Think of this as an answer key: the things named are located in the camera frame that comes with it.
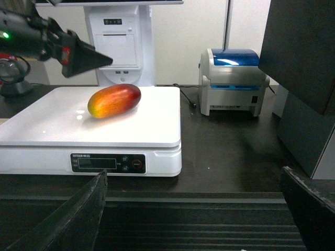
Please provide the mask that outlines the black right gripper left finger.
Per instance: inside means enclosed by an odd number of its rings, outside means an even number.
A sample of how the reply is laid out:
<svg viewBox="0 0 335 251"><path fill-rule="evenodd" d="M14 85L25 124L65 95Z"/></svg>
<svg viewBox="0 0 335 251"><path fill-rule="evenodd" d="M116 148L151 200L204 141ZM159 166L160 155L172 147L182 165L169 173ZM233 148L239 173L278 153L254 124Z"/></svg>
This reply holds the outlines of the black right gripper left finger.
<svg viewBox="0 0 335 251"><path fill-rule="evenodd" d="M68 201L6 250L93 250L106 204L107 171L92 178Z"/></svg>

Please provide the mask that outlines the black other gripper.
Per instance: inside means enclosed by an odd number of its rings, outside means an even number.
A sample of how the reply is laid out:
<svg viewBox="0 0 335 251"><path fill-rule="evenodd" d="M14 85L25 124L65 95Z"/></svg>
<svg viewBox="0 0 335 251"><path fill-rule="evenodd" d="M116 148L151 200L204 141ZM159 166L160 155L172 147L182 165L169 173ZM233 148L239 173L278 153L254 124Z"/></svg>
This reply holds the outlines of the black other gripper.
<svg viewBox="0 0 335 251"><path fill-rule="evenodd" d="M65 78L113 63L112 58L80 40L74 31L64 35L54 19L42 18L35 1L1 1L1 53L46 61L57 57L54 48L60 45Z"/></svg>

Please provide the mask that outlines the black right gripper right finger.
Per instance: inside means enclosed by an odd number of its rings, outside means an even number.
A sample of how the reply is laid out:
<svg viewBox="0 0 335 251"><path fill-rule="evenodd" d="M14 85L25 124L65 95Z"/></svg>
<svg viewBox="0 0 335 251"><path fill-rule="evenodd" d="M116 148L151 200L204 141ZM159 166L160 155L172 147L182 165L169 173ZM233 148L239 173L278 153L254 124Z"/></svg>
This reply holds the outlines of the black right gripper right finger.
<svg viewBox="0 0 335 251"><path fill-rule="evenodd" d="M334 250L334 198L285 166L280 188L307 250Z"/></svg>

